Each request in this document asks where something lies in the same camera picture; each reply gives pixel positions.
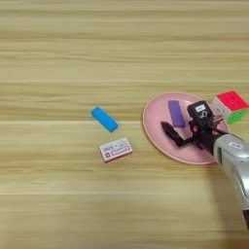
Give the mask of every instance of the wood grain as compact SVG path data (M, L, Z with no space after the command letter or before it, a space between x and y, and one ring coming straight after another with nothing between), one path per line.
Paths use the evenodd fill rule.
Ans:
M248 248L218 165L165 157L141 124L161 92L248 99L248 22L248 1L0 0L0 247ZM133 155L104 164L122 136Z

